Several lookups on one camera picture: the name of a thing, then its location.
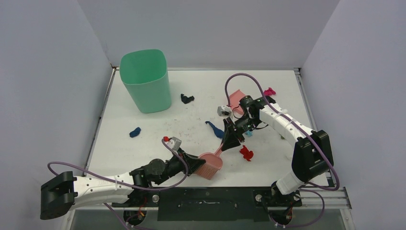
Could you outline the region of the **pink plastic hand brush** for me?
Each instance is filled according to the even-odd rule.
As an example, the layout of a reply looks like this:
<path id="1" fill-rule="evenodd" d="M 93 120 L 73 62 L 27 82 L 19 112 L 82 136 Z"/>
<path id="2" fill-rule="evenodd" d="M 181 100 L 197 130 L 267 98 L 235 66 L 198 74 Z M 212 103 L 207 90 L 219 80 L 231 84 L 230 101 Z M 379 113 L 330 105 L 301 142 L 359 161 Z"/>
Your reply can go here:
<path id="1" fill-rule="evenodd" d="M 211 180 L 215 174 L 223 167 L 223 160 L 220 157 L 222 153 L 222 144 L 219 148 L 214 152 L 206 152 L 199 156 L 200 160 L 205 160 L 205 164 L 203 164 L 194 174 L 205 178 L 207 180 Z"/>

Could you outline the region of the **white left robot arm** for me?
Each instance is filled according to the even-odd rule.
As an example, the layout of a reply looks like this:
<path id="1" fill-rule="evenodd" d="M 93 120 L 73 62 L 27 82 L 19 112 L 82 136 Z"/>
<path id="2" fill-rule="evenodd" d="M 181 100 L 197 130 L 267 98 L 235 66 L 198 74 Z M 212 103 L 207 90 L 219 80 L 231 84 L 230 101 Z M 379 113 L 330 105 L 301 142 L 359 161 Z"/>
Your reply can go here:
<path id="1" fill-rule="evenodd" d="M 100 176 L 88 172 L 85 177 L 62 172 L 41 186 L 40 219 L 56 219 L 78 207 L 111 203 L 135 207 L 148 200 L 150 192 L 163 191 L 160 184 L 183 173 L 190 176 L 206 161 L 179 150 L 170 160 L 153 159 L 130 172 Z"/>

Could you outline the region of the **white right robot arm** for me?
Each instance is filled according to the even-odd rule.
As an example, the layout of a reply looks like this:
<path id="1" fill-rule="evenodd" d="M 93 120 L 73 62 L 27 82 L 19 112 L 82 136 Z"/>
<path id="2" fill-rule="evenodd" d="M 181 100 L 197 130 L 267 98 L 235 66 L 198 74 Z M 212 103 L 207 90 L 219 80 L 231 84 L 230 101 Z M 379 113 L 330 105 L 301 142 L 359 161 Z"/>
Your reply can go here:
<path id="1" fill-rule="evenodd" d="M 290 193 L 333 167 L 331 145 L 325 131 L 314 131 L 299 123 L 269 96 L 258 99 L 245 96 L 239 105 L 243 109 L 239 119 L 234 121 L 230 116 L 223 119 L 222 151 L 240 146 L 245 140 L 243 134 L 257 129 L 261 123 L 274 129 L 293 147 L 291 170 L 273 184 L 276 187 L 271 191 L 274 204 L 284 205 Z"/>

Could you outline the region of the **pink plastic dustpan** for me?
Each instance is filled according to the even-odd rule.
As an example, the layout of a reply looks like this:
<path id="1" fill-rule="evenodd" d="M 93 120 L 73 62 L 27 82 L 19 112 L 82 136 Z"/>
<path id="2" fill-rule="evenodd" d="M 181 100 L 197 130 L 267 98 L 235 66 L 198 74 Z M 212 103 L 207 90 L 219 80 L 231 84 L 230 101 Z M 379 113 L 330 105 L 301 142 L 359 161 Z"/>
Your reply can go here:
<path id="1" fill-rule="evenodd" d="M 236 112 L 236 113 L 238 113 L 240 115 L 243 115 L 244 111 L 240 107 L 239 101 L 245 96 L 246 95 L 240 89 L 236 90 L 235 92 L 233 92 L 229 96 L 229 98 L 230 98 L 230 108 L 234 109 L 234 112 Z"/>

